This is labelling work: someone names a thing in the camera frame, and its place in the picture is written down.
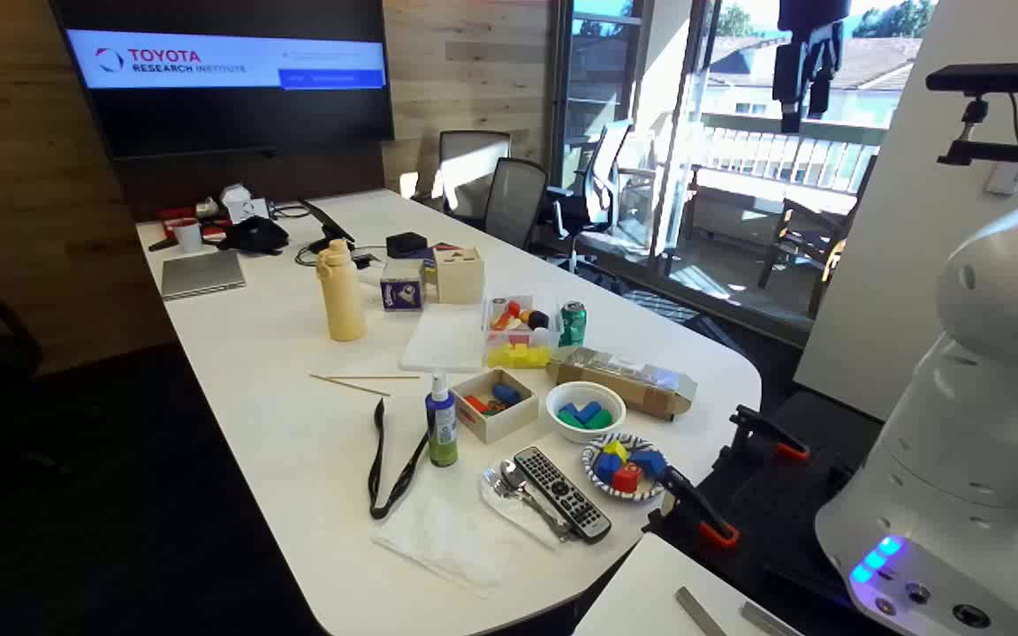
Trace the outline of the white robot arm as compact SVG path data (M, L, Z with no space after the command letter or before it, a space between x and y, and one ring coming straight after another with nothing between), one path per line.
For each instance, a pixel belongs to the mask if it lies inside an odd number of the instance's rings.
M1018 636L1018 209L938 280L940 335L812 532L901 636Z

